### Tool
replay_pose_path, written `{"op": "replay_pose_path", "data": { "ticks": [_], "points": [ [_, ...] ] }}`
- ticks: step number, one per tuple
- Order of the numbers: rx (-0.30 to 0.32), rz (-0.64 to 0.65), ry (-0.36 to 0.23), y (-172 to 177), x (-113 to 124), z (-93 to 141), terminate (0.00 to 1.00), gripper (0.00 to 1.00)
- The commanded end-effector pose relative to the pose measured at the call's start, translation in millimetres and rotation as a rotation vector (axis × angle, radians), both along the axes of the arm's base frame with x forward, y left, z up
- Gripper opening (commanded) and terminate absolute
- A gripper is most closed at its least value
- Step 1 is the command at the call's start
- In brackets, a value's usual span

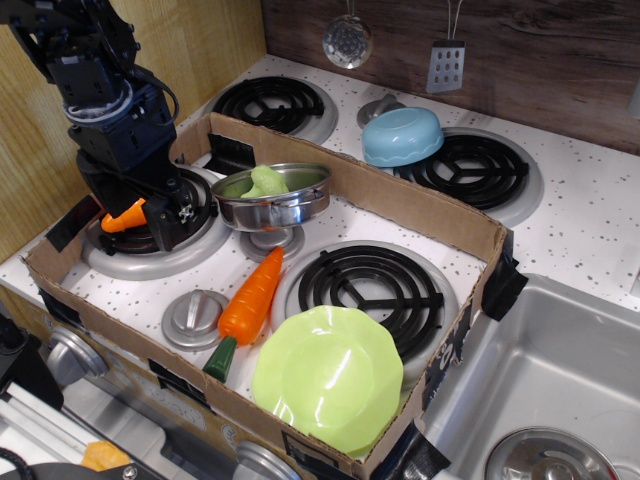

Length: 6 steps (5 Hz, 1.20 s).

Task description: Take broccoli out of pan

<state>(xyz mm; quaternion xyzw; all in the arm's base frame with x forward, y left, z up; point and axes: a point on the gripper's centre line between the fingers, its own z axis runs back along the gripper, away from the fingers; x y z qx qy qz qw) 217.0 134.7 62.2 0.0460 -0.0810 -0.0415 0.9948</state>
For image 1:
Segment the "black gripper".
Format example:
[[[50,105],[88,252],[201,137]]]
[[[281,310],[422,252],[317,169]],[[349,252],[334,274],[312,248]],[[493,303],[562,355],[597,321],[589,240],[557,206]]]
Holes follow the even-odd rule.
[[[74,127],[77,165],[113,217],[144,198],[144,216],[159,251],[170,252],[205,224],[205,209],[169,160],[174,125],[127,117],[99,128]]]

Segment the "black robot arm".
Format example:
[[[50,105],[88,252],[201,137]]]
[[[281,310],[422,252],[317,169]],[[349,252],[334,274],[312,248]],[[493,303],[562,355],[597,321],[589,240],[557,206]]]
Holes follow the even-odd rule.
[[[133,26],[107,1],[4,1],[1,22],[57,87],[78,170],[108,215],[142,203],[142,227],[112,235],[111,250],[169,252],[193,237],[211,201],[170,160],[179,102],[136,64]]]

